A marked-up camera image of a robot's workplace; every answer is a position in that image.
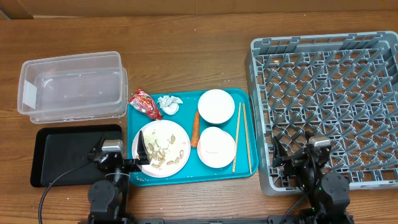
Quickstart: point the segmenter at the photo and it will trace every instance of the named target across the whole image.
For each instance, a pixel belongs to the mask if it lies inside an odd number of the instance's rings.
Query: white bowl
[[[224,148],[224,142],[227,141],[227,136],[224,131],[217,127],[209,127],[203,130],[200,134],[201,146],[209,153],[217,153]]]
[[[234,114],[235,102],[224,90],[209,90],[200,97],[198,111],[205,121],[221,124]]]
[[[236,144],[235,140],[231,135],[224,132],[225,138],[220,144],[223,147],[215,153],[210,153],[205,149],[205,145],[209,145],[212,142],[205,142],[204,139],[199,139],[198,141],[198,155],[200,160],[208,167],[212,168],[222,168],[230,164],[236,155]]]

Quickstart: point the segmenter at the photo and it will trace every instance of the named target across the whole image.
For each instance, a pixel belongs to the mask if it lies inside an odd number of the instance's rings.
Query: teal tray
[[[166,178],[150,177],[142,172],[131,173],[131,182],[138,186],[166,185],[166,184],[182,184],[191,182],[201,182],[209,180],[224,180],[240,177],[249,177],[256,172],[259,161],[257,157],[256,141],[254,138],[254,128],[251,118],[251,108],[248,95],[241,89],[231,88],[225,89],[235,101],[235,113],[227,122],[219,125],[207,123],[204,119],[200,119],[200,132],[210,126],[217,126],[229,133],[233,138],[236,135],[236,125],[238,121],[239,102],[246,105],[246,116],[248,120],[248,134],[251,150],[252,174],[249,170],[248,150],[246,147],[246,133],[244,130],[244,118],[241,111],[241,124],[239,127],[239,142],[236,157],[236,170],[232,173],[232,162],[223,168],[215,169],[208,167],[199,159],[196,148],[191,148],[190,157],[187,164],[176,174]],[[163,119],[174,121],[187,132],[188,136],[192,135],[193,119],[198,109],[198,101],[200,96],[206,91],[190,91],[181,93],[165,93],[154,94],[151,97],[157,102],[157,99],[164,95],[177,96],[181,98],[183,104],[180,105],[179,111],[173,115],[164,115]],[[145,114],[138,112],[131,105],[127,108],[127,158],[132,159],[131,146],[134,136],[147,123],[152,120]]]

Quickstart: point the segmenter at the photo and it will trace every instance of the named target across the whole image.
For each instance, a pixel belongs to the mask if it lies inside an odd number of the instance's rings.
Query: gray dish rack
[[[306,130],[331,139],[324,172],[343,174],[351,190],[398,187],[397,52],[389,31],[252,41],[245,64],[265,194],[300,193],[272,168],[271,139],[293,153]]]

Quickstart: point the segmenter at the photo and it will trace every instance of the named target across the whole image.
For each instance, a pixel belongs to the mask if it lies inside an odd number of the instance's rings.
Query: wood grain
[[[126,117],[64,124],[32,124],[17,112],[26,60],[116,50],[129,89],[148,93],[239,87],[247,91],[244,58],[258,37],[393,30],[396,12],[322,12],[225,16],[112,17],[0,21],[0,222],[36,223],[44,189],[30,186],[36,132],[47,126],[120,124]],[[90,186],[56,187],[44,203],[45,223],[76,223],[90,211]],[[396,223],[396,190],[350,192],[356,223]],[[138,218],[242,218],[283,214],[298,198],[268,197],[258,173],[247,179],[131,187]]]

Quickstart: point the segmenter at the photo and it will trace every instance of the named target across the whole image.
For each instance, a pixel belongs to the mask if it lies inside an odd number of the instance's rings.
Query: carrot
[[[200,114],[199,111],[195,114],[195,119],[193,120],[193,131],[191,138],[191,147],[197,147],[200,134]]]

